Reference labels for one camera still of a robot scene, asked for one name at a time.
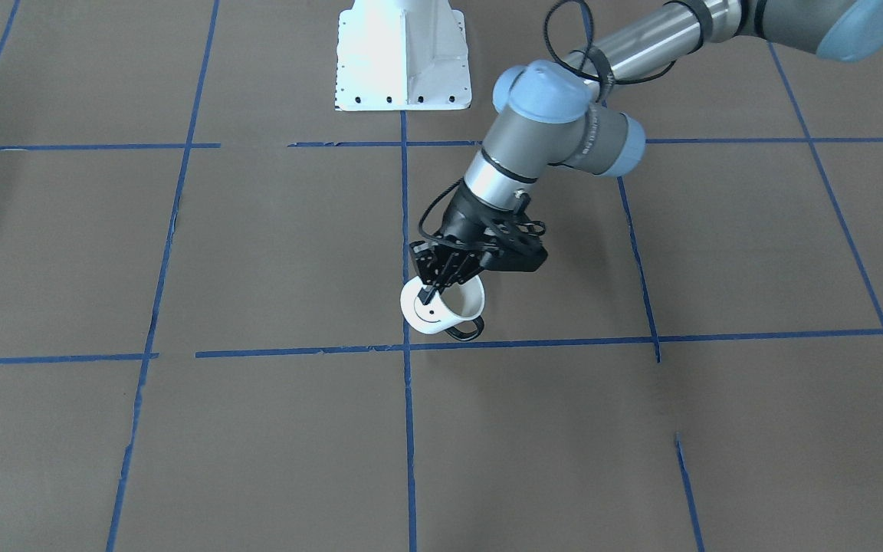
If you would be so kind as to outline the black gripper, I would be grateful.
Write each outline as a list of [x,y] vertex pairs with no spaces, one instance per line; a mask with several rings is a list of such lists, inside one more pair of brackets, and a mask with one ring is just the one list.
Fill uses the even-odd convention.
[[[441,226],[428,233],[424,223],[438,203],[447,199]],[[484,231],[497,220],[523,221],[523,193],[512,192],[511,209],[494,209],[477,199],[466,186],[449,186],[428,204],[418,223],[421,241],[410,242],[417,278],[422,281],[419,301],[428,305],[444,290],[480,274],[481,255],[487,251]]]

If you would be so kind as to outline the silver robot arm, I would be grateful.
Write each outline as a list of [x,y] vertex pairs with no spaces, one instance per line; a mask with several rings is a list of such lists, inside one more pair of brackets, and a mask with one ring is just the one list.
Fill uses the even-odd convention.
[[709,43],[750,36],[851,63],[883,47],[883,1],[667,1],[615,34],[506,70],[493,90],[497,118],[465,174],[442,193],[438,230],[411,242],[416,275],[403,307],[430,304],[481,272],[534,272],[547,259],[546,227],[526,210],[543,172],[562,167],[600,177],[631,172],[645,132],[606,107],[617,90],[654,81]]

